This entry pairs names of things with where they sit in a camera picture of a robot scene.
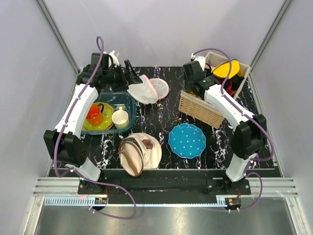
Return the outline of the red bra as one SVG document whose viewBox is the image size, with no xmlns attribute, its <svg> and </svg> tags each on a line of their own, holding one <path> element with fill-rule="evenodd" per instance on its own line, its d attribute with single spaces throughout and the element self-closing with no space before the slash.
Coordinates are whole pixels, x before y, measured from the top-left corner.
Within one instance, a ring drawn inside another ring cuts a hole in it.
<svg viewBox="0 0 313 235">
<path fill-rule="evenodd" d="M 224 78 L 217 78 L 220 84 L 223 83 Z M 231 79 L 228 79 L 225 84 L 224 84 L 224 90 L 231 96 L 233 97 L 233 90 L 232 90 L 232 81 Z"/>
</svg>

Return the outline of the yellow bra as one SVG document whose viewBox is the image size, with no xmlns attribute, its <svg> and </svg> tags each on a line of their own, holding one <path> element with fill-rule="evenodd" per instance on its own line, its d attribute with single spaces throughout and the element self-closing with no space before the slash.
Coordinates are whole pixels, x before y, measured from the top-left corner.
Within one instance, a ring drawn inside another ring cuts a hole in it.
<svg viewBox="0 0 313 235">
<path fill-rule="evenodd" d="M 212 70 L 214 76 L 218 78 L 228 78 L 234 77 L 240 70 L 240 64 L 238 60 L 233 59 L 230 62 L 227 61 Z"/>
</svg>

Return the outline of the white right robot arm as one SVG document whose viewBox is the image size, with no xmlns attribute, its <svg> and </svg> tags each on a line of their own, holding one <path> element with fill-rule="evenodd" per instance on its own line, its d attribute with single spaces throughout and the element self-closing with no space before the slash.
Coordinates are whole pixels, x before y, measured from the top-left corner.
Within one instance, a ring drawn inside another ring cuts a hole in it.
<svg viewBox="0 0 313 235">
<path fill-rule="evenodd" d="M 233 157 L 225 173 L 227 179 L 222 181 L 224 192 L 233 194 L 245 177 L 248 162 L 266 145 L 266 118 L 238 104 L 214 76 L 203 71 L 200 62 L 188 62 L 183 68 L 185 89 L 212 104 L 234 128 L 230 143 Z"/>
</svg>

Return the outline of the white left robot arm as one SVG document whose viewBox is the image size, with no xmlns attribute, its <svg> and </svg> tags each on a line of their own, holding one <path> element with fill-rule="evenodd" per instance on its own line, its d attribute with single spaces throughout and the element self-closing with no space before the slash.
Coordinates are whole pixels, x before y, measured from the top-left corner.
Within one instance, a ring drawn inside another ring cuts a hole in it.
<svg viewBox="0 0 313 235">
<path fill-rule="evenodd" d="M 112 91 L 124 91 L 132 84 L 140 84 L 129 60 L 121 66 L 115 53 L 94 52 L 90 64 L 79 73 L 74 95 L 62 119 L 53 130 L 46 130 L 44 141 L 54 167 L 63 163 L 69 170 L 89 180 L 89 189 L 96 194 L 105 190 L 101 171 L 87 156 L 89 148 L 80 140 L 83 123 L 100 92 L 110 86 Z"/>
</svg>

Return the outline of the white mesh laundry bag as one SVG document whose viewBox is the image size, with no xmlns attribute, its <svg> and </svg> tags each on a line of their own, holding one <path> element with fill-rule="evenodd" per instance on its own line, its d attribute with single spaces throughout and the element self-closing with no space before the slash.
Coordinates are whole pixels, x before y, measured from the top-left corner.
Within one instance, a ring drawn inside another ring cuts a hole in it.
<svg viewBox="0 0 313 235">
<path fill-rule="evenodd" d="M 163 79 L 139 76 L 141 83 L 131 84 L 127 92 L 139 103 L 144 105 L 155 104 L 164 99 L 169 93 L 169 85 Z"/>
</svg>

